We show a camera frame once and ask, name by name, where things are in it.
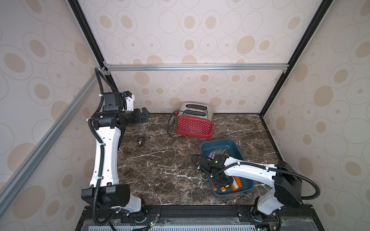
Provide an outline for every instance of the patterned wallpaper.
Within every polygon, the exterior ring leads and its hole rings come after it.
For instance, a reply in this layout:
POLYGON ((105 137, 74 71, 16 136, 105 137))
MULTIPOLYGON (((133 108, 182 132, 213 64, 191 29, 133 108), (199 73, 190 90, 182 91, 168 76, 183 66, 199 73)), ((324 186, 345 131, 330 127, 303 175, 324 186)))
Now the patterned wallpaper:
POLYGON ((370 1, 336 1, 265 116, 327 231, 370 227, 369 61, 370 1))
POLYGON ((0 188, 18 169, 96 66, 63 0, 0 7, 0 188))
POLYGON ((321 0, 80 0, 111 64, 287 62, 321 0))
POLYGON ((282 70, 112 72, 121 91, 135 95, 134 106, 168 113, 182 102, 197 102, 222 113, 259 113, 282 70))
POLYGON ((0 219, 0 231, 74 231, 95 163, 96 140, 86 119, 99 104, 98 86, 0 219))
MULTIPOLYGON (((90 53, 63 0, 3 1, 0 7, 0 188, 93 74, 90 53)), ((98 89, 0 219, 0 230, 74 230, 95 153, 89 117, 98 89)))

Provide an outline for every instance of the red toaster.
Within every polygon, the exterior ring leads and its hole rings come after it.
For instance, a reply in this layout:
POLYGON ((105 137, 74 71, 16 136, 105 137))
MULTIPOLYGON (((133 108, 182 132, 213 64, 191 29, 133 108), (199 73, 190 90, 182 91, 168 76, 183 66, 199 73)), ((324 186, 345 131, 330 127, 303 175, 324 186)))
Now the red toaster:
POLYGON ((177 116, 176 132, 188 136, 211 138, 212 107, 199 103, 183 103, 177 116))

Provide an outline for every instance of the plastic tray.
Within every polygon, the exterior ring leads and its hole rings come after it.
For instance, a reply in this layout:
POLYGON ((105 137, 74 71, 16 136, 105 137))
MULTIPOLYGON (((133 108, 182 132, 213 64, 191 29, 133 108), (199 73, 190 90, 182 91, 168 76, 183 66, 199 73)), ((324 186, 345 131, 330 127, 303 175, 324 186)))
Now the plastic tray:
MULTIPOLYGON (((236 146, 236 143, 232 139, 219 139, 219 140, 211 140, 201 144, 201 153, 204 156, 208 156, 211 151, 219 148, 226 148, 229 147, 230 150, 228 155, 230 157, 243 160, 242 155, 240 154, 239 148, 236 146)), ((246 193, 253 189, 254 187, 254 180, 246 179, 240 177, 240 181, 242 183, 242 187, 239 188, 238 191, 233 191, 231 187, 228 187, 225 192, 222 192, 220 188, 216 191, 213 190, 211 178, 208 176, 209 186, 211 187, 212 192, 218 197, 226 197, 232 196, 239 193, 246 193)))

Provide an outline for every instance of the marble countertop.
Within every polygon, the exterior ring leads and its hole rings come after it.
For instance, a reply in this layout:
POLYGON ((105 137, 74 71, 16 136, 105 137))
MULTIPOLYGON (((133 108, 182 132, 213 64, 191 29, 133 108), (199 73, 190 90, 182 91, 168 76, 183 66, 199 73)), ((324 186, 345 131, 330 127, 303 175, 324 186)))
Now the marble countertop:
POLYGON ((190 157, 200 154, 200 145, 209 140, 230 138, 244 160, 277 163, 278 158, 257 115, 214 114, 210 139, 166 133, 168 114, 151 115, 148 123, 129 125, 118 150, 120 184, 130 185, 131 193, 148 205, 234 205, 253 204, 269 186, 255 183, 253 190, 228 197, 217 197, 205 173, 199 172, 190 157), (137 138, 145 143, 138 145, 137 138))

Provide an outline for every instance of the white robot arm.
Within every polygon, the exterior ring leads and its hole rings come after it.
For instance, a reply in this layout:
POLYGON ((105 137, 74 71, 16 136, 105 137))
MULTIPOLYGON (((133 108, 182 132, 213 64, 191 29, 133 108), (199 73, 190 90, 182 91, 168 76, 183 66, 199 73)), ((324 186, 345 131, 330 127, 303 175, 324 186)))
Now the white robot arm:
POLYGON ((130 193, 129 185, 119 183, 117 150, 126 126, 130 123, 147 122, 149 112, 146 108, 142 108, 142 111, 134 109, 135 96, 128 91, 108 92, 102 95, 105 100, 103 111, 95 113, 89 119, 90 130, 98 137, 97 148, 90 187, 81 191, 81 198, 92 206, 95 203, 99 208, 119 209, 127 214, 137 213, 140 220, 145 217, 141 198, 130 193))
MULTIPOLYGON (((224 165, 228 166, 234 163, 238 163, 240 160, 229 157, 224 165)), ((261 164, 266 166, 268 169, 276 169, 275 164, 261 164)), ((227 176, 238 176, 247 178, 250 180, 258 181, 266 184, 272 189, 270 189, 265 195, 258 199, 257 209, 258 211, 270 215, 274 210, 282 207, 284 204, 280 203, 275 197, 275 175, 274 171, 266 171, 266 169, 261 169, 258 167, 253 167, 250 165, 236 165, 225 170, 227 176)))
POLYGON ((229 157, 227 154, 216 154, 214 159, 206 156, 198 166, 202 172, 208 174, 216 187, 228 187, 232 185, 233 176, 251 179, 272 187, 265 195, 257 197, 252 213, 256 220, 260 220, 263 214, 270 215, 274 210, 282 206, 299 207, 302 200, 311 200, 320 195, 319 187, 305 176, 297 174, 284 161, 278 164, 257 164, 229 157), (310 183, 316 193, 312 196, 302 197, 302 180, 310 183))

